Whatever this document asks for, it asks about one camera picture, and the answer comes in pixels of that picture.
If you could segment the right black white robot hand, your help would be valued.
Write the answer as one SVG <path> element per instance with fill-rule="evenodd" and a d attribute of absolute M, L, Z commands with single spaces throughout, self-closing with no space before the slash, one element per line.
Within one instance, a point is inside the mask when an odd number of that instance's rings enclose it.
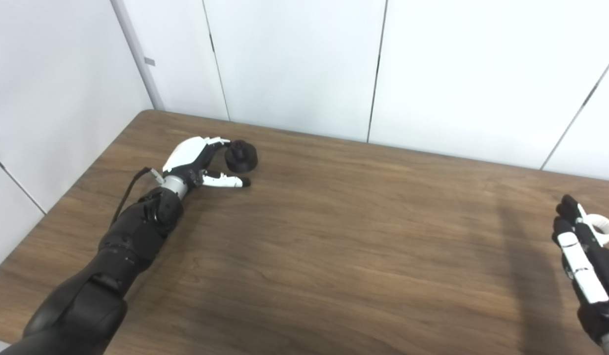
<path fill-rule="evenodd" d="M 587 213 L 571 195 L 556 206 L 552 240 L 579 301 L 582 330 L 609 355 L 609 219 Z"/>

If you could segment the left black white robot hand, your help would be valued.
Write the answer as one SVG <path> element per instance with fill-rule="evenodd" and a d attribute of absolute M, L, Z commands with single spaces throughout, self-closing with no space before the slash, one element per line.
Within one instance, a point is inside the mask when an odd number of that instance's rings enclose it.
<path fill-rule="evenodd" d="M 232 142 L 221 137 L 192 137 L 181 142 L 165 162 L 161 186 L 183 198 L 188 191 L 208 186 L 214 188 L 247 188 L 247 177 L 231 176 L 208 170 L 215 153 Z"/>

